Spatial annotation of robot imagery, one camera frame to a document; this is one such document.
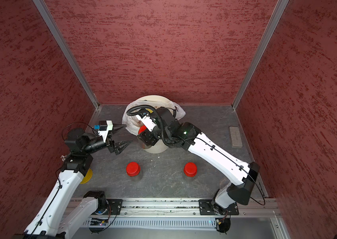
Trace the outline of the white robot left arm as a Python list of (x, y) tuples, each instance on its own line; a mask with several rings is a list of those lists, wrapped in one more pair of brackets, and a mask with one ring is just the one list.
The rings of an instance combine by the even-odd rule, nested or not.
[(103, 191), (89, 191), (80, 204), (66, 218), (63, 217), (74, 192), (89, 172), (93, 154), (107, 148), (119, 155), (131, 143), (129, 140), (112, 140), (112, 136), (123, 127), (110, 120), (101, 120), (91, 128), (91, 133), (77, 127), (63, 136), (70, 152), (56, 171), (56, 184), (33, 221), (22, 234), (15, 235), (15, 239), (70, 239), (90, 215), (108, 209)]

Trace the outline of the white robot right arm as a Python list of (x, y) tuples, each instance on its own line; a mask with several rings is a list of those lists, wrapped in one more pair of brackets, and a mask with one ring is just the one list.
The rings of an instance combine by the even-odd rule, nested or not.
[(257, 185), (260, 166), (241, 161), (211, 141), (194, 124), (179, 123), (175, 120), (169, 127), (161, 130), (159, 123), (141, 120), (148, 137), (166, 142), (168, 147), (181, 147), (193, 153), (218, 169), (230, 181), (219, 189), (213, 203), (217, 209), (226, 209), (234, 203), (248, 205), (254, 187)]

